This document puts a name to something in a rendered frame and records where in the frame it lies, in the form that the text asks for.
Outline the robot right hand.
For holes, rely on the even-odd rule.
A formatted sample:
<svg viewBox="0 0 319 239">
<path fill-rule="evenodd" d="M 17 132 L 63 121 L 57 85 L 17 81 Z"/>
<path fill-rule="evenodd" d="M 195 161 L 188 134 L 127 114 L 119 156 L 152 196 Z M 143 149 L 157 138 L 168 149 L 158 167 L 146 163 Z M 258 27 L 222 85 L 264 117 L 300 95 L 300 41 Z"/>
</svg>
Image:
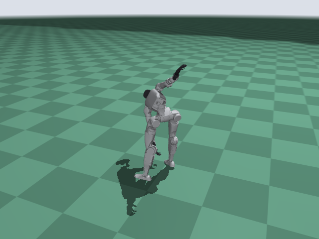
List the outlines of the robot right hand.
<svg viewBox="0 0 319 239">
<path fill-rule="evenodd" d="M 187 67 L 187 65 L 183 64 L 176 70 L 176 72 L 173 74 L 173 80 L 176 80 L 177 77 L 179 77 L 180 71 L 183 70 L 182 68 L 185 68 L 185 67 Z"/>
</svg>

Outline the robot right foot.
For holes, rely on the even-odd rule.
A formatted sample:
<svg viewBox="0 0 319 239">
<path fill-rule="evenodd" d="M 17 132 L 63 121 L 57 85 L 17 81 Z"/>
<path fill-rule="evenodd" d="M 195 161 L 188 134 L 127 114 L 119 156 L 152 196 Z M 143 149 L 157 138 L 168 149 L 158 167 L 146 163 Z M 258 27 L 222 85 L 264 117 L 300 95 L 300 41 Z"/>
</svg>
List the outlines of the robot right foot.
<svg viewBox="0 0 319 239">
<path fill-rule="evenodd" d="M 175 167 L 174 161 L 169 162 L 169 160 L 164 160 L 164 163 L 169 165 L 170 167 Z"/>
</svg>

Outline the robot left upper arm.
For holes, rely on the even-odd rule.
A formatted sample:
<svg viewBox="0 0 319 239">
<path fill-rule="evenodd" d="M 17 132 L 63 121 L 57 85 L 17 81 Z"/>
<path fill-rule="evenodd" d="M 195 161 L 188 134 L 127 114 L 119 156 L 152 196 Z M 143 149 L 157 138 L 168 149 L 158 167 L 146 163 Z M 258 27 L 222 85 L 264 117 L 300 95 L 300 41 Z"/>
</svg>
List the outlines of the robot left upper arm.
<svg viewBox="0 0 319 239">
<path fill-rule="evenodd" d="M 152 115 L 151 115 L 151 112 L 152 112 L 152 110 L 149 109 L 149 108 L 145 105 L 144 113 L 145 113 L 145 117 L 146 117 L 146 121 L 147 121 L 147 122 L 149 121 L 149 118 L 152 116 Z"/>
</svg>

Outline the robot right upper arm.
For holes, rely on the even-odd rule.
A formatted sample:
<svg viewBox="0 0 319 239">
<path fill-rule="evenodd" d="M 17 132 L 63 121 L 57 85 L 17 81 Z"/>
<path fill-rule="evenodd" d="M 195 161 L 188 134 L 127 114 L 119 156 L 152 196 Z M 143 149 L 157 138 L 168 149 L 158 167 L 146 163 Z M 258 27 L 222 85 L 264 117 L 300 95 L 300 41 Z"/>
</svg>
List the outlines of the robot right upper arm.
<svg viewBox="0 0 319 239">
<path fill-rule="evenodd" d="M 157 83 L 155 89 L 161 92 L 165 87 L 168 88 L 168 87 L 171 87 L 171 86 L 172 86 L 172 84 L 168 85 L 166 83 L 166 81 L 165 81 L 165 82 Z"/>
</svg>

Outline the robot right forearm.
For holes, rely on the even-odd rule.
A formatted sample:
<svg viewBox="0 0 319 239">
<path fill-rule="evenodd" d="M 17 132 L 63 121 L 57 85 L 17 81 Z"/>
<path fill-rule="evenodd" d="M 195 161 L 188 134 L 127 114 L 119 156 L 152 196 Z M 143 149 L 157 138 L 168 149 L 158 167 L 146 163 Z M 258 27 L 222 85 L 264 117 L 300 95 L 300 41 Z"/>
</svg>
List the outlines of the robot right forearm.
<svg viewBox="0 0 319 239">
<path fill-rule="evenodd" d="M 177 77 L 177 79 L 178 79 L 178 78 L 179 78 L 179 77 Z M 176 80 L 177 80 L 177 79 L 176 79 Z M 172 77 L 166 79 L 166 83 L 167 83 L 168 85 L 171 85 L 171 84 L 174 83 L 176 80 L 173 80 L 173 76 L 172 76 Z"/>
</svg>

